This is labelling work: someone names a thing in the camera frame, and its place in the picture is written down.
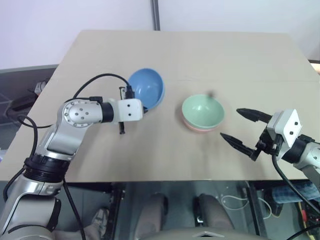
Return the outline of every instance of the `black cable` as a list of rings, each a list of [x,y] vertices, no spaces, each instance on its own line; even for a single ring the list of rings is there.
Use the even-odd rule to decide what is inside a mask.
[[[8,112],[11,110],[11,108],[9,107],[5,112],[4,112],[4,116],[6,116],[18,129],[20,128],[20,124],[17,123],[16,119],[13,119],[11,116],[9,116]]]
[[[101,78],[101,77],[115,77],[115,78],[118,78],[118,79],[121,79],[122,81],[125,82],[125,84],[127,86],[130,86],[129,82],[127,80],[125,80],[122,76],[119,76],[117,74],[113,74],[113,73],[103,73],[103,74],[100,74],[100,75],[97,75],[97,76],[94,76],[93,78],[91,78],[89,81],[87,81],[85,84],[83,84],[78,91],[76,91],[76,93],[73,95],[73,99],[77,98],[79,93],[86,87],[88,86],[90,83],[92,83],[94,80],[98,79],[98,78]]]
[[[72,208],[72,211],[73,211],[74,216],[75,216],[75,218],[76,218],[76,221],[77,221],[77,223],[78,223],[78,225],[79,225],[80,233],[81,233],[81,238],[82,238],[82,240],[86,240],[86,234],[85,234],[84,226],[83,226],[83,224],[82,224],[82,222],[81,222],[79,213],[78,213],[77,208],[76,208],[76,205],[75,205],[75,203],[74,203],[74,201],[73,201],[73,199],[72,199],[72,196],[71,196],[71,193],[70,193],[70,191],[69,191],[69,188],[68,188],[68,185],[67,185],[67,182],[66,182],[66,179],[65,179],[65,178],[63,178],[63,188],[64,188],[64,190],[65,190],[65,194],[66,194],[66,196],[67,196],[67,198],[68,198],[68,200],[69,200],[69,203],[70,203],[70,205],[71,205],[71,208]]]
[[[37,129],[37,125],[35,123],[35,121],[33,121],[30,117],[25,116],[25,115],[18,115],[17,119],[19,122],[24,123],[23,120],[21,120],[21,118],[25,118],[27,119],[30,123],[31,123],[31,127],[33,128],[33,144],[32,144],[32,149],[31,149],[31,153],[29,158],[32,158],[35,155],[36,152],[36,148],[37,148],[37,144],[38,144],[38,129]],[[25,166],[23,166],[9,181],[8,183],[5,185],[3,192],[2,192],[2,196],[3,196],[3,200],[6,202],[8,200],[8,190],[10,188],[10,186],[12,185],[12,183],[17,179],[17,177],[19,177],[20,174],[23,173],[23,171],[25,170]]]
[[[64,101],[64,103],[69,102],[69,101],[71,101],[71,100],[75,100],[75,99],[90,100],[89,97],[75,97],[75,98],[70,98],[70,99]]]
[[[18,120],[18,122],[19,123],[21,123],[22,125],[24,125],[24,126],[26,126],[26,127],[29,127],[29,128],[33,128],[34,126],[33,125],[30,125],[30,124],[27,124],[27,123],[25,123],[21,118],[26,118],[26,119],[28,119],[28,117],[27,116],[25,116],[25,115],[18,115],[18,117],[16,118],[17,120]],[[37,126],[37,125],[35,125],[35,127],[37,128],[37,129],[46,129],[46,128],[49,128],[49,127],[51,127],[52,125],[45,125],[45,126]]]
[[[18,121],[21,124],[26,124],[26,123],[24,123],[23,120],[21,120],[21,118],[27,119],[31,123],[30,127],[33,128],[33,145],[32,145],[32,150],[31,150],[31,153],[29,156],[29,158],[31,158],[35,155],[37,144],[38,144],[38,127],[37,127],[35,121],[33,121],[30,117],[28,117],[26,115],[18,115],[16,118],[18,119]]]
[[[301,234],[303,234],[309,230],[315,229],[315,228],[320,228],[320,223],[316,224],[316,225],[308,226],[308,227],[302,229],[301,231],[296,232],[295,234],[293,234],[291,237],[287,238],[286,240],[292,240],[292,239],[300,236]]]
[[[17,179],[17,177],[20,176],[20,174],[23,173],[23,171],[25,170],[25,166],[23,166],[9,181],[8,183],[5,185],[3,191],[2,191],[2,196],[3,196],[3,200],[6,202],[8,200],[8,190],[11,186],[11,184]]]
[[[280,167],[278,166],[278,162],[275,155],[272,155],[272,163],[275,168],[275,170],[278,172],[280,177],[285,181],[285,183],[291,188],[291,190],[299,196],[299,198],[302,199],[306,204],[308,204],[313,210],[315,210],[316,213],[320,214],[320,210],[313,205],[308,199],[305,198],[297,189],[296,187],[289,181],[289,179],[286,177],[286,175],[281,171]]]

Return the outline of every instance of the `beige tabletop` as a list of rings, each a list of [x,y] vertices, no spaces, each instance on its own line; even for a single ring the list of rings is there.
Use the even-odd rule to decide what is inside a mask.
[[[269,114],[298,111],[302,133],[320,139],[319,76],[286,34],[239,32],[157,32],[86,30],[79,34],[34,104],[38,125],[56,121],[57,110],[88,79],[102,73],[125,78],[152,68],[163,78],[165,96],[141,121],[92,126],[67,172],[69,182],[276,180],[271,157],[256,162],[227,144],[220,132],[253,148],[265,123],[251,122],[237,108]],[[105,77],[80,95],[119,99],[123,83]],[[181,104],[193,94],[214,92],[225,120],[199,134],[181,122]],[[39,130],[41,138],[44,129]],[[21,127],[4,160],[0,180],[8,180],[30,153],[33,131]],[[304,175],[283,160],[290,179]]]

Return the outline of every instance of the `green bowl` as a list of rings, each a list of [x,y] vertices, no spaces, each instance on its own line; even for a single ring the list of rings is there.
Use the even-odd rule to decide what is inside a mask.
[[[225,118],[224,107],[213,97],[197,94],[188,97],[182,104],[185,120],[198,129],[212,129]]]

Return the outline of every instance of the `metal pole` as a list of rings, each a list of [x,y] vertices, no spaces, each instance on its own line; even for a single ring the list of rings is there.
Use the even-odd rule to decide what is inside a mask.
[[[152,11],[152,20],[153,20],[153,30],[160,31],[158,0],[151,0],[151,11]]]

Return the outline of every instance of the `white wall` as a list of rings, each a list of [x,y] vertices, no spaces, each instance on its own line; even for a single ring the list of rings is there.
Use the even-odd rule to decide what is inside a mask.
[[[320,60],[320,0],[159,0],[163,31],[289,33]],[[150,0],[0,0],[0,70],[59,64],[82,29],[152,30]]]
[[[1,0],[0,69],[59,64],[83,29],[152,30],[149,0]]]
[[[288,33],[320,60],[320,0],[159,0],[163,31]]]

